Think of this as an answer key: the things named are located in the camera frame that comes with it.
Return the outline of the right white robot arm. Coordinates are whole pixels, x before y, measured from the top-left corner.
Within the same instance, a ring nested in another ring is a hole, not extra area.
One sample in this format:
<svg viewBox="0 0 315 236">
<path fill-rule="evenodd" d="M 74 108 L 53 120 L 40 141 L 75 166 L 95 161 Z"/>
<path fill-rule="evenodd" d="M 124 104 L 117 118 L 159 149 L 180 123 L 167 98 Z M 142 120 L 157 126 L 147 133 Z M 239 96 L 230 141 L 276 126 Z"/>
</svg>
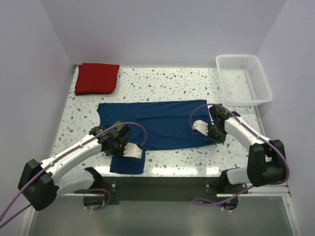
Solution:
<svg viewBox="0 0 315 236">
<path fill-rule="evenodd" d="M 193 126 L 206 140 L 221 144 L 226 135 L 233 136 L 247 151 L 246 167 L 221 172 L 215 188 L 218 192 L 231 193 L 237 186 L 250 183 L 253 187 L 282 184 L 289 176 L 284 144 L 271 140 L 253 128 L 237 112 L 228 112 L 221 104 L 209 108 L 212 122 L 195 121 Z"/>
</svg>

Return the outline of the folded red t shirt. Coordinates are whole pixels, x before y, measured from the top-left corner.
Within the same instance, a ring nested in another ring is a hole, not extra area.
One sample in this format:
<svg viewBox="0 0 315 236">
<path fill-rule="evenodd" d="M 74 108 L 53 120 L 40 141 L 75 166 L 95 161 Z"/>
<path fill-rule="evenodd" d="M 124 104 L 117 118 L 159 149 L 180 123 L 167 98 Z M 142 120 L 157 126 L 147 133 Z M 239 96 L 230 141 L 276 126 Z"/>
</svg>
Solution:
<svg viewBox="0 0 315 236">
<path fill-rule="evenodd" d="M 78 68 L 75 95 L 99 95 L 114 92 L 118 80 L 119 65 L 83 63 Z"/>
</svg>

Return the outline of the white plastic basket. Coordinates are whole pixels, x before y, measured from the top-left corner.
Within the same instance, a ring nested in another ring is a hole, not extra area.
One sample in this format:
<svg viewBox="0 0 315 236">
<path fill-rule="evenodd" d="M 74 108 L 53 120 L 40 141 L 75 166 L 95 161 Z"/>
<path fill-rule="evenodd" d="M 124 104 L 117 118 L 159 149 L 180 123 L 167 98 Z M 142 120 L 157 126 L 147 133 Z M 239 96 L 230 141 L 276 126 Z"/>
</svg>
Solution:
<svg viewBox="0 0 315 236">
<path fill-rule="evenodd" d="M 227 106 L 257 106 L 273 100 L 264 69 L 254 55 L 219 55 L 216 65 L 223 103 Z"/>
</svg>

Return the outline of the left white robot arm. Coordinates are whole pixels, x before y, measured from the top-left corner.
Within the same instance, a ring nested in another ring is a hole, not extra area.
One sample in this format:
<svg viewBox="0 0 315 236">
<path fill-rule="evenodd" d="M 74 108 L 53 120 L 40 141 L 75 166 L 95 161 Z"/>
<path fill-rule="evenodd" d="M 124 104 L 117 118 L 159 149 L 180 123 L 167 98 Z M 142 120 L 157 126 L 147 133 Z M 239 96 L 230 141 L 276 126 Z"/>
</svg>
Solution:
<svg viewBox="0 0 315 236">
<path fill-rule="evenodd" d="M 102 176 L 93 167 L 86 167 L 76 176 L 70 176 L 68 172 L 102 152 L 123 158 L 140 158 L 142 149 L 129 141 L 129 133 L 130 123 L 121 120 L 112 126 L 96 126 L 59 154 L 40 162 L 28 161 L 18 183 L 19 191 L 36 211 L 47 208 L 58 196 L 67 193 L 83 189 L 98 192 L 102 187 Z"/>
</svg>

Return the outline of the blue t shirt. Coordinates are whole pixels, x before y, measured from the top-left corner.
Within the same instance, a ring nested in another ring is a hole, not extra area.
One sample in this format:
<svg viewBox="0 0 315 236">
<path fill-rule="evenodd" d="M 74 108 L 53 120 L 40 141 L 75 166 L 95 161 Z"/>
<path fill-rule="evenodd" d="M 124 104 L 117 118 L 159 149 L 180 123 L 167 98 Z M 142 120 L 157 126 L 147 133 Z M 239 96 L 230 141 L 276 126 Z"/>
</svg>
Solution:
<svg viewBox="0 0 315 236">
<path fill-rule="evenodd" d="M 100 103 L 97 112 L 100 125 L 116 121 L 129 122 L 132 143 L 146 150 L 173 150 L 214 145 L 202 134 L 193 134 L 189 118 L 209 122 L 206 100 Z"/>
</svg>

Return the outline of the aluminium frame rail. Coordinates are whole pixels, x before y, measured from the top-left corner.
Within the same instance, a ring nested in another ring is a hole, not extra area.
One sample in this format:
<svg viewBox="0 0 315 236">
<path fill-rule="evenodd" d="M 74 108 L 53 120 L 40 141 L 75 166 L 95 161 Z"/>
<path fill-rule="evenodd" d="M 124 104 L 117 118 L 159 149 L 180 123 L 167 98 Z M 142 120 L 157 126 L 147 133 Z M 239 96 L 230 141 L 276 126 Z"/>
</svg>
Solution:
<svg viewBox="0 0 315 236">
<path fill-rule="evenodd" d="M 290 191 L 286 185 L 265 185 L 251 188 L 248 191 L 248 195 L 257 197 L 290 197 Z"/>
</svg>

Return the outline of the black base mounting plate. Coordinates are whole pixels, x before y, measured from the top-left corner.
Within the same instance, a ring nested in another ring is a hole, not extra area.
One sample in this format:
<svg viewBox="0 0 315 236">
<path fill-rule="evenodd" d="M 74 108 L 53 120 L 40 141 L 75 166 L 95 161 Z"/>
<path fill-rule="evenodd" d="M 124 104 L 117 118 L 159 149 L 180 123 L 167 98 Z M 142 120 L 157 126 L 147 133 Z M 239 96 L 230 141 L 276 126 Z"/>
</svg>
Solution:
<svg viewBox="0 0 315 236">
<path fill-rule="evenodd" d="M 238 196 L 247 194 L 246 184 L 232 185 L 222 177 L 104 177 L 80 194 L 93 194 L 84 199 L 87 205 L 122 201 L 193 202 L 201 206 L 235 209 Z"/>
</svg>

